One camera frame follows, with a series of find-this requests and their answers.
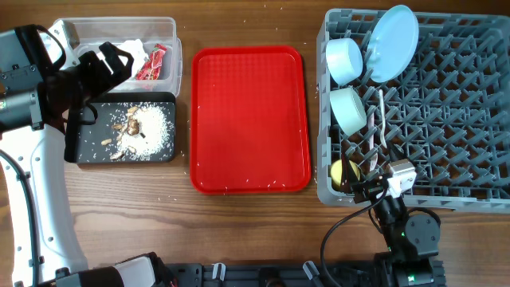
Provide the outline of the light blue rice bowl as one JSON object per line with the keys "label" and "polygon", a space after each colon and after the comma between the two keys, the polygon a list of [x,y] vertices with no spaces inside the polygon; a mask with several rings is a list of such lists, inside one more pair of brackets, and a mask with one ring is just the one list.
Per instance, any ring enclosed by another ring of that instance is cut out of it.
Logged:
{"label": "light blue rice bowl", "polygon": [[326,61],[331,77],[338,85],[346,85],[363,71],[363,58],[351,38],[333,39],[326,46]]}

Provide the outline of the red snack wrapper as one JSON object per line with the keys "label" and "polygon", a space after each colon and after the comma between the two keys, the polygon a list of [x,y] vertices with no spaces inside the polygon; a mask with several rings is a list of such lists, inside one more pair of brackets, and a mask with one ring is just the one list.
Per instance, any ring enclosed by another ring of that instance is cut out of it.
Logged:
{"label": "red snack wrapper", "polygon": [[154,81],[159,79],[159,74],[163,67],[163,58],[167,52],[167,47],[156,44],[149,55],[149,58],[143,64],[142,68],[135,75],[138,81]]}

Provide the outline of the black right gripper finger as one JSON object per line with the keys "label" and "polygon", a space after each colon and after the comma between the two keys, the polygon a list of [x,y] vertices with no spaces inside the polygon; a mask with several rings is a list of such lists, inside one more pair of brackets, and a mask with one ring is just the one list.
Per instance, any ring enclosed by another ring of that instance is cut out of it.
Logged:
{"label": "black right gripper finger", "polygon": [[357,186],[359,184],[359,178],[355,173],[355,169],[351,165],[351,161],[344,152],[341,153],[341,164],[342,175],[340,180],[340,190],[351,191],[353,186]]}
{"label": "black right gripper finger", "polygon": [[405,154],[402,151],[400,151],[397,146],[395,146],[391,142],[388,142],[386,145],[391,162],[397,162],[399,160],[405,159]]}

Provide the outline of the mint green bowl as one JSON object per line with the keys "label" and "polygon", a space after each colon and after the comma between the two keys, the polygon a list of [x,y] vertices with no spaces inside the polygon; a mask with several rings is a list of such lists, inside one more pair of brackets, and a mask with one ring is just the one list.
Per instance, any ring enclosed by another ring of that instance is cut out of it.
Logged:
{"label": "mint green bowl", "polygon": [[354,135],[367,124],[361,98],[352,87],[331,91],[330,105],[335,120],[346,136]]}

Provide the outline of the light blue plate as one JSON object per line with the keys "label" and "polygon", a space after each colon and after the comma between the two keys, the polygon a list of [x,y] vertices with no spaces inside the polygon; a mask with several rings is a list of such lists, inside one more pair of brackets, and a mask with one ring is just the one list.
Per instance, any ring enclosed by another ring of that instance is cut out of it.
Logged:
{"label": "light blue plate", "polygon": [[418,45],[419,26],[407,6],[389,9],[378,21],[368,43],[367,70],[376,83],[393,80],[409,65]]}

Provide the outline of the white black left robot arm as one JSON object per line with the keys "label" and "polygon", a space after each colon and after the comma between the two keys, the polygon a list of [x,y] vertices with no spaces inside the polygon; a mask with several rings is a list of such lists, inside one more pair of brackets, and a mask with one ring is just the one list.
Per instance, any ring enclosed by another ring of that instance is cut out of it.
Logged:
{"label": "white black left robot arm", "polygon": [[14,232],[15,286],[176,286],[155,253],[90,269],[65,185],[64,113],[79,112],[131,76],[133,57],[110,42],[67,66],[39,25],[1,34],[1,167]]}

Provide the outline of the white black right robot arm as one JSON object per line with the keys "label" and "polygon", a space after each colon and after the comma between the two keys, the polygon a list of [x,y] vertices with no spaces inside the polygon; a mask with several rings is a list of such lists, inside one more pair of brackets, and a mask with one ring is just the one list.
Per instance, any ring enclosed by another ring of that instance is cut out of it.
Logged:
{"label": "white black right robot arm", "polygon": [[330,272],[326,263],[326,246],[331,235],[342,225],[368,213],[383,236],[387,252],[374,256],[375,279],[381,286],[438,286],[434,257],[439,254],[441,219],[425,207],[407,208],[403,193],[414,186],[416,167],[393,145],[393,161],[386,171],[371,180],[357,175],[345,154],[340,157],[341,187],[355,194],[355,202],[369,205],[336,222],[324,235],[320,246],[320,264],[324,276],[334,285],[343,286],[340,277]]}

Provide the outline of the rice and food scraps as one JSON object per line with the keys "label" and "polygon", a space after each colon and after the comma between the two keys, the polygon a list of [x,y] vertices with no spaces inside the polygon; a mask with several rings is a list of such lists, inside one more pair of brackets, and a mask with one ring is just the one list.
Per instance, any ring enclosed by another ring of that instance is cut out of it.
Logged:
{"label": "rice and food scraps", "polygon": [[175,105],[171,102],[106,104],[111,108],[100,144],[113,162],[167,161],[174,154]]}

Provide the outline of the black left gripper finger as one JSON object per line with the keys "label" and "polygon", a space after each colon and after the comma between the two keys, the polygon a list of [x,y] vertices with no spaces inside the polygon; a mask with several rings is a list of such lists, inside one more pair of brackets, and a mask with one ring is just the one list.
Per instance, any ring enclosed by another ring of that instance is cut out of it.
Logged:
{"label": "black left gripper finger", "polygon": [[66,162],[80,162],[91,138],[92,126],[98,120],[98,111],[92,103],[69,110],[65,131]]}
{"label": "black left gripper finger", "polygon": [[120,85],[131,77],[132,66],[134,64],[133,56],[119,49],[111,42],[106,41],[99,47],[104,59],[102,60],[108,80],[114,85]]}

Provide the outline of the yellow plastic cup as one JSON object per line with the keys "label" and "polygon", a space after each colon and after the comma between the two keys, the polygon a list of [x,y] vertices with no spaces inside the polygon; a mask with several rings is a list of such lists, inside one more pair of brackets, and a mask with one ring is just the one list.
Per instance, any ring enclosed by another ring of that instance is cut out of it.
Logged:
{"label": "yellow plastic cup", "polygon": [[[350,165],[351,165],[351,168],[353,170],[353,172],[355,173],[355,176],[357,179],[360,179],[360,170],[358,168],[358,166],[353,162],[353,161],[349,161]],[[336,190],[336,191],[340,191],[341,188],[342,188],[342,185],[343,185],[343,181],[342,181],[342,178],[343,178],[343,164],[342,164],[342,160],[339,159],[337,161],[335,161],[332,165],[331,165],[331,168],[330,168],[330,177],[331,177],[331,184],[333,186],[333,188]]]}

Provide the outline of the white plastic spoon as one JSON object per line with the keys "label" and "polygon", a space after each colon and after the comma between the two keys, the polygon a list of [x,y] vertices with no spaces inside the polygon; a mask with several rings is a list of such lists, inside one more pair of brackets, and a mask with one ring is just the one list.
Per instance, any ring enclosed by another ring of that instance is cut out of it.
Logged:
{"label": "white plastic spoon", "polygon": [[378,91],[379,94],[379,110],[381,113],[381,131],[379,133],[379,140],[381,142],[381,145],[387,149],[387,141],[386,141],[386,108],[384,104],[384,92],[382,89]]}

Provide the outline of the white plastic fork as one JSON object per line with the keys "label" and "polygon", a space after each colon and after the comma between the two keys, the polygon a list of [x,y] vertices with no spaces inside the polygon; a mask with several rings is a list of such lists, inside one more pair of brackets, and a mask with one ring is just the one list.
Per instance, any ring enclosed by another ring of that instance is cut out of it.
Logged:
{"label": "white plastic fork", "polygon": [[[375,148],[375,133],[377,132],[377,128],[375,127],[375,115],[371,114],[368,118],[367,127],[369,129],[373,129],[374,133],[370,136],[368,144],[369,150],[372,151]],[[376,168],[378,162],[378,152],[375,152],[370,158],[370,166],[369,171],[373,171]]]}

